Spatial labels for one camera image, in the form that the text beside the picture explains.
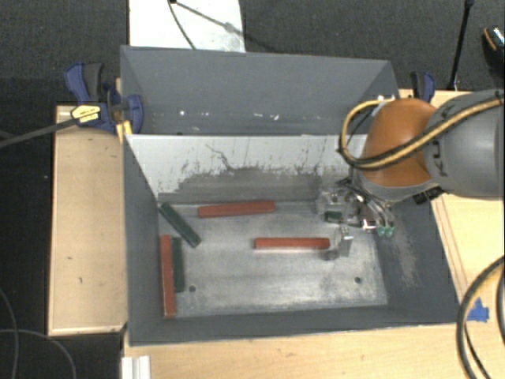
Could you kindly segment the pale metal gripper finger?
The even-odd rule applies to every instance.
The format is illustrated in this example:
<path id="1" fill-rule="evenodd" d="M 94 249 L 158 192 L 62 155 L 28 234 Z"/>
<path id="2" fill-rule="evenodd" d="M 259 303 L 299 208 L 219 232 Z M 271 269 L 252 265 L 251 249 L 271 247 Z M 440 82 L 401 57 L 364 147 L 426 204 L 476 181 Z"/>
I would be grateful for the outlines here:
<path id="1" fill-rule="evenodd" d="M 347 224 L 349 191 L 344 188 L 321 190 L 315 201 L 316 213 L 325 223 Z"/>
<path id="2" fill-rule="evenodd" d="M 347 226 L 338 227 L 330 247 L 324 252 L 323 259 L 333 261 L 340 257 L 348 257 L 353 240 L 354 237 Z"/>

